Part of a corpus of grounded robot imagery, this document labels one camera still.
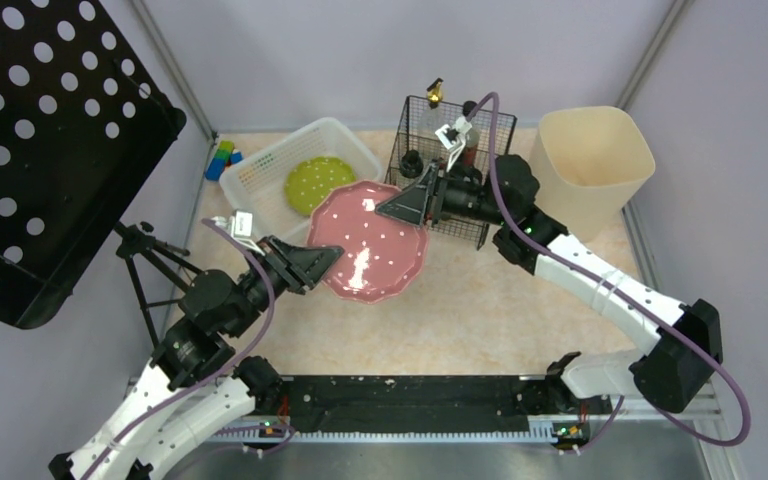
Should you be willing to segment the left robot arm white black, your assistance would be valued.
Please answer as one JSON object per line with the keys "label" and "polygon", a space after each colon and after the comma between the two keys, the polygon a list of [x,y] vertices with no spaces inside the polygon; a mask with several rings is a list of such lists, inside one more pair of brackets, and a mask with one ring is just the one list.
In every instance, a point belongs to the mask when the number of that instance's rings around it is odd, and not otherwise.
{"label": "left robot arm white black", "polygon": [[241,246],[239,279],[201,270],[185,284],[183,317],[170,327],[123,402],[82,447],[55,456],[55,479],[163,479],[189,452],[253,412],[279,376],[252,347],[227,342],[258,319],[270,326],[281,294],[316,287],[343,256],[339,246],[299,247],[274,236]]}

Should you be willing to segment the white plastic basket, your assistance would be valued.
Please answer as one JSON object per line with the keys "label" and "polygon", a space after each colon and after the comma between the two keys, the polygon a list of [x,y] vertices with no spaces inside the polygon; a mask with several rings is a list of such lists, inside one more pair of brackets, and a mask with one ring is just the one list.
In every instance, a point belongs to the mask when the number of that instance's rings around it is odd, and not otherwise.
{"label": "white plastic basket", "polygon": [[233,208],[254,215],[253,232],[257,237],[276,235],[290,243],[301,243],[307,235],[310,215],[302,216],[289,207],[283,187],[295,166],[318,156],[344,160],[355,171],[357,180],[384,179],[382,161],[343,123],[325,117],[244,157],[223,172],[219,183]]}

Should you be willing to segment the glass oil bottle gold spout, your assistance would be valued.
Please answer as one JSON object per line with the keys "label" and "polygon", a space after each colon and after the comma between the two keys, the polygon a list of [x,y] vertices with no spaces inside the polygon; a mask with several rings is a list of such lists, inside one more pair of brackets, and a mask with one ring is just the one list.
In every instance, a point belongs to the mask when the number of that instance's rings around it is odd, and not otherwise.
{"label": "glass oil bottle gold spout", "polygon": [[444,124],[444,113],[440,105],[443,100],[443,79],[437,78],[426,89],[426,108],[423,111],[418,133],[421,138],[435,139],[435,132]]}

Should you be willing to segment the pink polka dot plate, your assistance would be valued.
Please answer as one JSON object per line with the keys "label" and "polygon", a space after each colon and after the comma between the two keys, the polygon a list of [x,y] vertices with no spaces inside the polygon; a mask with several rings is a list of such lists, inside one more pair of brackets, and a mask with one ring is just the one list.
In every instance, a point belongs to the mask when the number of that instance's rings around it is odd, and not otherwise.
{"label": "pink polka dot plate", "polygon": [[307,244],[343,249],[324,279],[338,298],[379,303],[401,294],[422,271],[427,229],[376,212],[399,193],[393,185],[362,180],[334,189],[312,211]]}

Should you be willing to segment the dark sauce bottle black cap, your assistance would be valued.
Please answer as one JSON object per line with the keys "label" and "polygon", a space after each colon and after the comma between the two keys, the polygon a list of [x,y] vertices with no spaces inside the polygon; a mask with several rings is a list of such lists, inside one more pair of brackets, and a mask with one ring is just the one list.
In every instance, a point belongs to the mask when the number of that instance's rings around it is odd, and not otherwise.
{"label": "dark sauce bottle black cap", "polygon": [[[477,103],[475,101],[472,101],[472,100],[466,101],[462,106],[462,114],[464,116],[470,114],[472,110],[476,107],[476,105]],[[473,167],[475,164],[478,146],[480,143],[480,137],[481,137],[481,132],[475,126],[472,126],[471,129],[466,133],[465,147],[462,150],[459,157],[459,160],[466,167]]]}

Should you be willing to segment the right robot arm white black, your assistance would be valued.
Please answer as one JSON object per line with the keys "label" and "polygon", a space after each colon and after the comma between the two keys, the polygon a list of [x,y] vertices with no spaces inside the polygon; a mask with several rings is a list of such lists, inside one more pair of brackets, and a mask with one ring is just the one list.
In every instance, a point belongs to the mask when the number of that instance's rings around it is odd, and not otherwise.
{"label": "right robot arm white black", "polygon": [[638,394],[657,409],[683,412],[722,362],[719,311],[704,299],[662,295],[599,258],[536,206],[540,183],[522,157],[497,157],[482,184],[444,166],[427,166],[376,214],[419,227],[447,215],[499,225],[493,243],[507,262],[566,289],[636,347],[564,359],[560,377],[570,393]]}

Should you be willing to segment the green polka dot plate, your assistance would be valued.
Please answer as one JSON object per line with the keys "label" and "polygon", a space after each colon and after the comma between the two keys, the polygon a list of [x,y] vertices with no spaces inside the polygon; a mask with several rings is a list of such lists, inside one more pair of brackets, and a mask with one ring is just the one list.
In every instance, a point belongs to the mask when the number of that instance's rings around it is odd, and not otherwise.
{"label": "green polka dot plate", "polygon": [[284,196],[289,207],[309,216],[336,188],[357,180],[352,167],[334,156],[318,156],[295,166],[284,182]]}

